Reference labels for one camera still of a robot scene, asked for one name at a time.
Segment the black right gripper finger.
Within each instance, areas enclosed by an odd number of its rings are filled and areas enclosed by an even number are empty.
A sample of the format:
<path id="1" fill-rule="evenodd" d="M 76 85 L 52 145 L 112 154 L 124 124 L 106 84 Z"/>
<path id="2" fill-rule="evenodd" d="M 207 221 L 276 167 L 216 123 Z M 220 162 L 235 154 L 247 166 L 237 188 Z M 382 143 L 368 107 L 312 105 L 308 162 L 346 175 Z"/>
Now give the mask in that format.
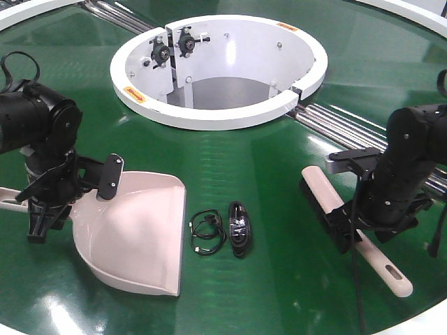
<path id="1" fill-rule="evenodd" d="M 317 207 L 316 215 L 340 254 L 347 253 L 354 243 L 361 241 L 356 230 L 351 232 L 351 205 L 342 205 L 329 213 Z"/>

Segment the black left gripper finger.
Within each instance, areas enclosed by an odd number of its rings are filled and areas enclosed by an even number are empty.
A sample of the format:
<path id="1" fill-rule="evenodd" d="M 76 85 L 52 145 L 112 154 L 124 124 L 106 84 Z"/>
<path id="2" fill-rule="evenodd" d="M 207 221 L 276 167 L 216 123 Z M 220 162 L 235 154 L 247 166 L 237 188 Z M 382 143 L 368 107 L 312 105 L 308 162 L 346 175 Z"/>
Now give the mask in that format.
<path id="1" fill-rule="evenodd" d="M 96 193 L 97 200 L 111 200 L 118 191 L 124 167 L 124 159 L 118 154 L 110 154 L 101 170 Z"/>
<path id="2" fill-rule="evenodd" d="M 28 204 L 29 231 L 27 240 L 44 244 L 49 230 L 62 230 L 70 214 L 70 206 L 49 207 L 46 204 Z"/>

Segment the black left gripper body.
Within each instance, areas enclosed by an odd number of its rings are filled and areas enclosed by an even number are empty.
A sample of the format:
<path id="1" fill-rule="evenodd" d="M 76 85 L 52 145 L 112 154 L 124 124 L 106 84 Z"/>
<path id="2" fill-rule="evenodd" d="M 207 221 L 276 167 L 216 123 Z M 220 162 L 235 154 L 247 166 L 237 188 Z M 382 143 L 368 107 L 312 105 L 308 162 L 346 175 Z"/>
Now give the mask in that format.
<path id="1" fill-rule="evenodd" d="M 74 149 L 61 155 L 35 150 L 25 157 L 29 185 L 15 201 L 49 207 L 70 204 L 98 187 L 104 166 L 104 162 L 80 156 Z"/>

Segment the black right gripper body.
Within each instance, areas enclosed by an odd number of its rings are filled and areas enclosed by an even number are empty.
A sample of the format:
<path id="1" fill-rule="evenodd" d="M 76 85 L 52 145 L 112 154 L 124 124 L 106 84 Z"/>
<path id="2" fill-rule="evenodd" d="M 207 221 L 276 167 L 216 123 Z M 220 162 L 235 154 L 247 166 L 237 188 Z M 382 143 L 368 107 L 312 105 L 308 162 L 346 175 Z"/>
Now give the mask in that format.
<path id="1" fill-rule="evenodd" d="M 381 243 L 385 243 L 403 231 L 415 228 L 418 225 L 416 214 L 428 210 L 432 201 L 426 195 L 417 195 L 408 202 L 367 196 L 355 197 L 344 205 L 351 205 L 351 232 L 371 230 Z"/>

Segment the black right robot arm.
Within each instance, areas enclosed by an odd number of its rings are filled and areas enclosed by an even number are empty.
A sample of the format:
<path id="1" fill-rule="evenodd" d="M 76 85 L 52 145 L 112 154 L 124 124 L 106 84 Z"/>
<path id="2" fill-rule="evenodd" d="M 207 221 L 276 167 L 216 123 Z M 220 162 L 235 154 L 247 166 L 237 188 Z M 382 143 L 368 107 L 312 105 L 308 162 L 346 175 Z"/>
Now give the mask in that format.
<path id="1" fill-rule="evenodd" d="M 382 243 L 418 225 L 416 214 L 432 201 L 421 191 L 436 165 L 446 164 L 446 105 L 395 110 L 387 123 L 387 148 L 328 155 L 331 171 L 358 177 L 352 200 L 326 214 L 325 228 L 340 253 L 373 230 Z"/>

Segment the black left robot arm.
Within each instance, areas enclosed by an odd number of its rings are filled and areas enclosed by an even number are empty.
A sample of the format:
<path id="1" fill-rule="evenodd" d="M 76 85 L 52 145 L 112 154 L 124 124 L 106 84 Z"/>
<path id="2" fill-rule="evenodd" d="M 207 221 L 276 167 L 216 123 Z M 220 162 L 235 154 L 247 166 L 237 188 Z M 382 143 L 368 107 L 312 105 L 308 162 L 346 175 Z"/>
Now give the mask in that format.
<path id="1" fill-rule="evenodd" d="M 124 160 L 105 162 L 75 149 L 82 112 L 76 103 L 50 88 L 23 80 L 1 93 L 1 153 L 19 149 L 28 185 L 14 199 L 29 213 L 29 242 L 43 244 L 49 230 L 63 228 L 71 207 L 85 193 L 116 196 Z"/>

